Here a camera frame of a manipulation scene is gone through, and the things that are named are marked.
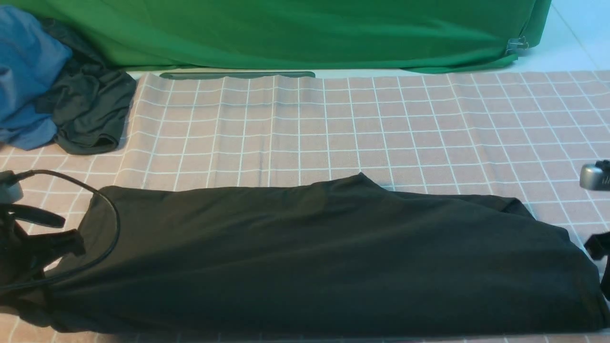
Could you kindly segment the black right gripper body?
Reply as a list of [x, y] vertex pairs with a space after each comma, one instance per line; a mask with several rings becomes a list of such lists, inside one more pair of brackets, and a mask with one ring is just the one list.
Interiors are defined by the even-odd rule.
[[603, 276], [600, 282], [601, 291], [606, 298], [610, 300], [610, 258], [606, 257], [606, 264], [604, 266]]

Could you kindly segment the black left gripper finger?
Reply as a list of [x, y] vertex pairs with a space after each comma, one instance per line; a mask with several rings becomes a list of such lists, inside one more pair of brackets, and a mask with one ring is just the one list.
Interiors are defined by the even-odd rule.
[[29, 236], [31, 267], [47, 267], [67, 254], [83, 256], [86, 253], [83, 237], [78, 230]]
[[66, 222], [64, 217], [61, 217], [56, 213], [29, 205], [13, 204], [12, 213], [16, 220], [49, 228], [61, 229], [64, 227]]

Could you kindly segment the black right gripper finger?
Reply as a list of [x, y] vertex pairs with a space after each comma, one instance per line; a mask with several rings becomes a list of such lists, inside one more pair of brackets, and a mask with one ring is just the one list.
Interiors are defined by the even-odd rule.
[[594, 261], [600, 261], [610, 255], [610, 234], [598, 233], [590, 236], [585, 242], [584, 248]]

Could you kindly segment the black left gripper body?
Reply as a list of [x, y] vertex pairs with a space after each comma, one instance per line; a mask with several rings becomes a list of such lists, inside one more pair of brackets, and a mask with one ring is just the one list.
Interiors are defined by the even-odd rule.
[[13, 217], [12, 205], [1, 206], [1, 295], [47, 286], [43, 267], [31, 267], [29, 235]]

